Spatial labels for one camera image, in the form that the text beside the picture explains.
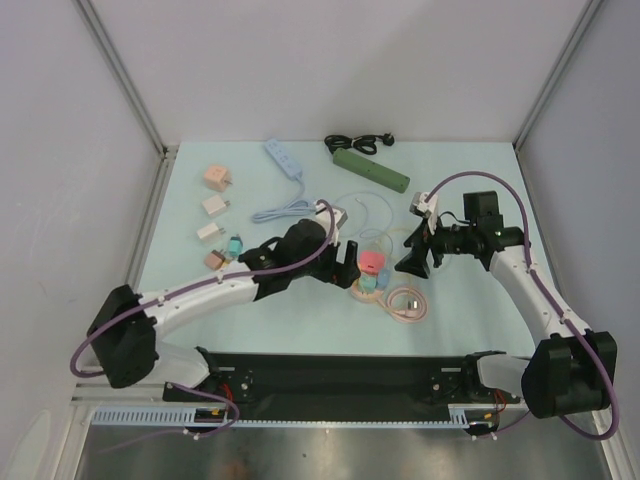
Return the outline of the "aluminium frame post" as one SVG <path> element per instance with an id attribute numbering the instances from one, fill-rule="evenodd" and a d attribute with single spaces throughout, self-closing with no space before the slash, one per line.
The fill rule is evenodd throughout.
<path id="1" fill-rule="evenodd" d="M 568 69 L 576 57 L 582 43 L 596 22 L 599 13 L 606 4 L 607 1 L 604 0 L 589 0 L 585 3 L 563 44 L 559 55 L 554 61 L 549 74 L 546 76 L 540 91 L 538 92 L 531 108 L 528 110 L 524 121 L 512 141 L 512 146 L 516 153 L 519 153 L 522 150 L 531 132 L 549 105 L 549 102 L 559 87 L 563 77 L 568 72 Z"/>
<path id="2" fill-rule="evenodd" d="M 135 120 L 141 127 L 146 139 L 153 147 L 160 159 L 167 156 L 169 147 L 162 140 L 159 130 L 136 87 L 111 35 L 101 19 L 94 3 L 90 0 L 72 0 L 74 8 L 79 14 L 86 29 L 101 54 L 108 70 L 120 89 L 124 100 L 128 104 Z"/>

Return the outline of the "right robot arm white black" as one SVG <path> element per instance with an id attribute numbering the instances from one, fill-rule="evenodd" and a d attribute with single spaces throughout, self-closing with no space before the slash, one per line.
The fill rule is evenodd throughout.
<path id="1" fill-rule="evenodd" d="M 408 254 L 396 271 L 428 278 L 447 255 L 469 255 L 507 292 L 525 321 L 536 349 L 530 358 L 501 352 L 469 355 L 461 376 L 463 393 L 484 401 L 496 389 L 522 398 L 537 418 L 597 411 L 612 404 L 617 344 L 607 332 L 595 332 L 558 296 L 537 270 L 519 227 L 507 227 L 494 191 L 463 196 L 465 220 L 445 226 L 436 196 L 416 193 L 410 212 L 420 225 L 405 240 Z"/>

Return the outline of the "red pink cube charger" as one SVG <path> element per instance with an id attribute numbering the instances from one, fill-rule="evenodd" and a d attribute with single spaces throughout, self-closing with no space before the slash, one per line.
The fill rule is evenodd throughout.
<path id="1" fill-rule="evenodd" d="M 359 265 L 367 275 L 377 275 L 386 265 L 386 257 L 381 252 L 365 250 L 360 254 Z"/>

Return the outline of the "white Honor charger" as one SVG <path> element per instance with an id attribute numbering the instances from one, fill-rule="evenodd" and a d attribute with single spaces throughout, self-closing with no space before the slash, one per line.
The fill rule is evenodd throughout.
<path id="1" fill-rule="evenodd" d="M 228 210 L 230 202 L 220 195 L 214 195 L 204 200 L 201 205 L 210 218 L 215 218 Z"/>

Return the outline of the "teal plug adapter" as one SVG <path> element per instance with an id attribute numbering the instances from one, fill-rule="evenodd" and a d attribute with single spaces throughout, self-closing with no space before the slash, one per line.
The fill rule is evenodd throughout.
<path id="1" fill-rule="evenodd" d="M 244 244 L 239 235 L 233 235 L 229 239 L 228 243 L 228 253 L 231 257 L 237 258 L 239 257 L 244 249 Z"/>

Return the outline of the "left aluminium frame post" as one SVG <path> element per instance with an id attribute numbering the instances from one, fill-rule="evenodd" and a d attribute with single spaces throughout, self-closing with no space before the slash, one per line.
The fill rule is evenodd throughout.
<path id="1" fill-rule="evenodd" d="M 79 14 L 86 29 L 101 54 L 108 70 L 120 89 L 124 100 L 128 104 L 135 120 L 141 127 L 146 139 L 153 147 L 160 159 L 167 156 L 169 147 L 162 140 L 159 130 L 136 87 L 111 35 L 101 19 L 94 3 L 90 0 L 72 0 L 74 8 Z"/>

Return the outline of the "right aluminium frame post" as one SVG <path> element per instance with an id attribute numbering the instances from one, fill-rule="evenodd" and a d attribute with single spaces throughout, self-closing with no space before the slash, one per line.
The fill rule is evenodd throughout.
<path id="1" fill-rule="evenodd" d="M 538 92 L 531 108 L 528 110 L 524 121 L 512 141 L 512 146 L 516 153 L 519 153 L 522 150 L 531 132 L 549 105 L 549 102 L 559 87 L 563 77 L 568 72 L 568 69 L 576 57 L 582 43 L 596 22 L 599 13 L 606 4 L 607 1 L 604 0 L 589 0 L 585 3 L 563 44 L 559 55 L 554 61 L 549 74 L 546 76 L 540 91 Z"/>

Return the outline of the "pink round socket hub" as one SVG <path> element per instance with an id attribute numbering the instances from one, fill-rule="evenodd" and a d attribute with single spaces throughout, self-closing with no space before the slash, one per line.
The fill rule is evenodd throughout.
<path id="1" fill-rule="evenodd" d="M 383 296 L 385 290 L 378 288 L 376 277 L 364 275 L 352 284 L 350 293 L 362 303 L 375 303 Z"/>

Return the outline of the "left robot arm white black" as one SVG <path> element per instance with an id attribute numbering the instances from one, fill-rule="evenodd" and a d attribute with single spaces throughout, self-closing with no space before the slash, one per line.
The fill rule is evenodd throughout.
<path id="1" fill-rule="evenodd" d="M 283 292 L 299 278 L 351 287 L 360 276 L 358 245 L 348 241 L 339 260 L 337 233 L 303 219 L 283 236 L 245 251 L 225 270 L 192 284 L 146 294 L 129 285 L 115 288 L 87 331 L 102 375 L 113 389 L 157 377 L 185 386 L 199 400 L 211 399 L 219 391 L 220 376 L 208 353 L 163 345 L 162 339 L 207 314 Z"/>

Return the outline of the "pink deer cube socket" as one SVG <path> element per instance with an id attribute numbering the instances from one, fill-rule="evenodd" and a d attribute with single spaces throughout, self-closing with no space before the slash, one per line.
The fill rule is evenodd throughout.
<path id="1" fill-rule="evenodd" d="M 205 185 L 216 192 L 225 192 L 232 184 L 231 171 L 221 165 L 210 165 L 204 172 Z"/>

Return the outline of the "pink plug adapter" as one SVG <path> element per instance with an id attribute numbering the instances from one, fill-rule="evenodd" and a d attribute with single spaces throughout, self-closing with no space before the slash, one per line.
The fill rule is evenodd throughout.
<path id="1" fill-rule="evenodd" d="M 210 251 L 204 258 L 204 265 L 212 271 L 220 270 L 227 264 L 226 256 L 218 250 Z"/>

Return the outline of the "light blue cube charger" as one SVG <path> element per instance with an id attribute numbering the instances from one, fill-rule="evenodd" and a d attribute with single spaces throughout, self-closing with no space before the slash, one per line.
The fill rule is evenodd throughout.
<path id="1" fill-rule="evenodd" d="M 378 289 L 385 289 L 390 281 L 391 271 L 388 269 L 381 269 L 377 275 L 376 287 Z"/>

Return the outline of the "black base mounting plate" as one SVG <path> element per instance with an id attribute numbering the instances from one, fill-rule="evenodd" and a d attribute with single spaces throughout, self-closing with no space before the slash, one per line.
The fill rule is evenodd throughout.
<path id="1" fill-rule="evenodd" d="M 391 405 L 411 412 L 471 404 L 501 409 L 515 393 L 480 385 L 473 356 L 393 357 L 222 354 L 206 351 L 214 371 L 185 391 L 167 383 L 166 401 L 207 401 L 220 394 L 241 411 L 283 408 L 369 412 Z"/>

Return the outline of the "green power strip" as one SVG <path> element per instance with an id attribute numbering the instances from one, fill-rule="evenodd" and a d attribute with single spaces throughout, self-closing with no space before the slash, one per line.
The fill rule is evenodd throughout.
<path id="1" fill-rule="evenodd" d="M 333 164 L 397 193 L 405 193 L 410 178 L 361 155 L 342 148 L 332 154 Z"/>

